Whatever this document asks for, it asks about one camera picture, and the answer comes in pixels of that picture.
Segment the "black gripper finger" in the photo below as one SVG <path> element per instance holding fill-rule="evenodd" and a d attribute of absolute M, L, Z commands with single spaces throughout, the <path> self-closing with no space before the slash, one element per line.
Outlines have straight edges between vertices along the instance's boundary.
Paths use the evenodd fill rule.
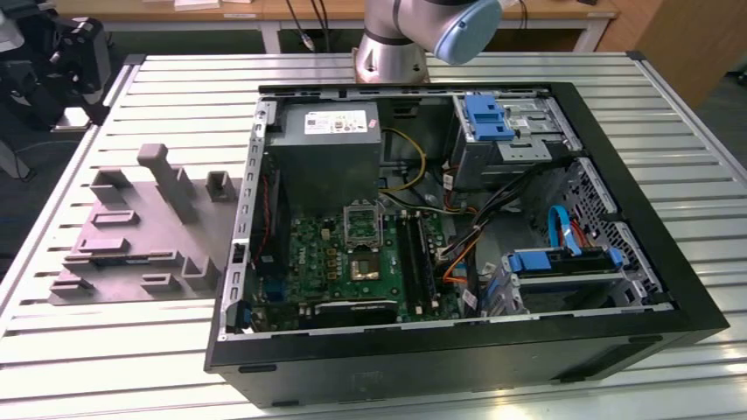
<path fill-rule="evenodd" d="M 66 95 L 82 106 L 91 122 L 102 125 L 110 113 L 103 94 L 113 73 L 105 25 L 93 17 L 58 18 L 55 24 L 61 43 L 54 65 Z"/>
<path fill-rule="evenodd" d="M 63 116 L 65 102 L 43 84 L 31 61 L 2 62 L 2 99 L 35 130 L 51 130 Z"/>

